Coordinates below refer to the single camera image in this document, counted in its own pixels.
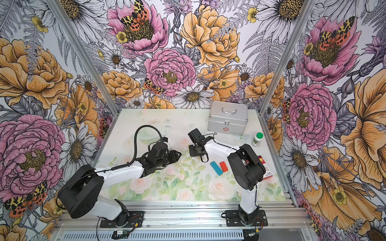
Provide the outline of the red block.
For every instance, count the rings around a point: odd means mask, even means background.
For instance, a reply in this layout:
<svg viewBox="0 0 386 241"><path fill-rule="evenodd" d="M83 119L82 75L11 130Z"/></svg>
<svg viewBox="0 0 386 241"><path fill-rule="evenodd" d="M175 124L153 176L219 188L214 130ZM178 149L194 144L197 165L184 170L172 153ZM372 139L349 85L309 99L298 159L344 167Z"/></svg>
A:
<svg viewBox="0 0 386 241"><path fill-rule="evenodd" d="M220 162L220 168L224 173L228 171L228 167L225 162Z"/></svg>

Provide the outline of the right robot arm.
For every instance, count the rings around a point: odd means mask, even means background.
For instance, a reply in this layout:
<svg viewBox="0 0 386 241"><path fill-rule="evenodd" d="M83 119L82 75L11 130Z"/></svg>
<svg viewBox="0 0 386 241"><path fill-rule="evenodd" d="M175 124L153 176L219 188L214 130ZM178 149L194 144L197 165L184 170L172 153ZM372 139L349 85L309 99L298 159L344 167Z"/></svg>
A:
<svg viewBox="0 0 386 241"><path fill-rule="evenodd" d="M203 135L198 129L188 133L192 141L189 146L191 157L210 157L228 160L230 169L238 185L242 188L241 201L238 206L239 218L243 225L252 226L258 217L258 184L263 181L266 169L253 148L244 144L231 146L215 140L214 135Z"/></svg>

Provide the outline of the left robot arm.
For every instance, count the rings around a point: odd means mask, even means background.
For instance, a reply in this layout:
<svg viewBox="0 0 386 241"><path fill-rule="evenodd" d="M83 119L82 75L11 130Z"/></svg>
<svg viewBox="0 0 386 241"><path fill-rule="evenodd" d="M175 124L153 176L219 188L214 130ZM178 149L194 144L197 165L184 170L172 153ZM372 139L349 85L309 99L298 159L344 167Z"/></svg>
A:
<svg viewBox="0 0 386 241"><path fill-rule="evenodd" d="M146 177L178 162L181 152L170 150L164 142L157 142L149 152L133 162L102 169L87 164L80 167L59 190L58 199L71 218L92 214L124 227L130 221L126 206L117 199L101 196L101 191L115 184Z"/></svg>

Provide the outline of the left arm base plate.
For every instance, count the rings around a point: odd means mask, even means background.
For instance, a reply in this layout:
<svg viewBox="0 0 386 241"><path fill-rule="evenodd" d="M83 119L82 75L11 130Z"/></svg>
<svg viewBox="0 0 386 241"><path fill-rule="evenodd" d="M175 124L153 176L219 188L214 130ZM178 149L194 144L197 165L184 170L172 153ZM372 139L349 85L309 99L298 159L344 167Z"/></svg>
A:
<svg viewBox="0 0 386 241"><path fill-rule="evenodd" d="M99 224L100 228L140 228L142 227L145 212L143 211L123 211L117 218L110 221L102 219Z"/></svg>

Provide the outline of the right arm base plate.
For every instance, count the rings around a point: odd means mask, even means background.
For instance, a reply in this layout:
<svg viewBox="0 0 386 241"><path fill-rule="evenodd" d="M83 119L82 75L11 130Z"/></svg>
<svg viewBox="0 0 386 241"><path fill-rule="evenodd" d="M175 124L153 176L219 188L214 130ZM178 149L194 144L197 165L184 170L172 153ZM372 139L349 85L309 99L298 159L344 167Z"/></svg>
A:
<svg viewBox="0 0 386 241"><path fill-rule="evenodd" d="M241 210L226 210L221 214L228 227L260 227L268 226L266 213L262 209L256 209L253 213L247 214Z"/></svg>

